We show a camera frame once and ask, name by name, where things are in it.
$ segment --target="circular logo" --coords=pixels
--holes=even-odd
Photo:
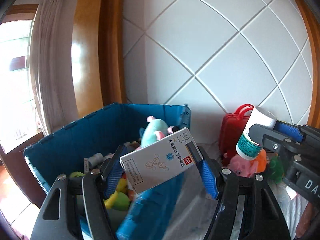
[[[185,139],[185,140],[188,140],[190,137],[189,137],[189,135],[188,135],[188,133],[183,133],[182,134],[182,137]]]
[[[172,153],[168,153],[167,154],[167,159],[169,160],[169,161],[171,161],[171,160],[173,160],[173,154]]]

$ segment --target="red square label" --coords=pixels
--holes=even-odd
[[[185,157],[185,158],[183,159],[183,161],[184,161],[184,163],[185,163],[186,165],[188,165],[189,163],[192,163],[192,159],[190,158],[190,156]]]

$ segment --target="blue storage crate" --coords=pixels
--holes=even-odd
[[[190,109],[185,106],[170,105],[135,105],[114,103],[93,112],[78,121],[72,122],[59,131],[41,139],[24,151],[25,159],[43,188],[49,192],[59,174],[71,174],[84,170],[83,159],[97,152],[102,155],[114,153],[120,144],[126,141],[137,141],[139,129],[148,125],[147,117],[153,115],[164,120],[169,126],[190,128]],[[176,199],[182,185],[182,174],[137,197],[134,207],[122,225],[118,237],[133,239],[142,237],[141,226],[149,232],[152,239],[161,239],[169,222]],[[162,190],[169,187],[169,193]],[[81,220],[83,231],[85,224]]]

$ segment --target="eye drops box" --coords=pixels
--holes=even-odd
[[[120,157],[136,193],[179,175],[201,160],[203,157],[188,128]]]

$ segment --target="white tiled wall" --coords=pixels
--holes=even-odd
[[[124,0],[124,68],[132,103],[188,103],[198,143],[251,103],[304,124],[312,57],[294,0]]]

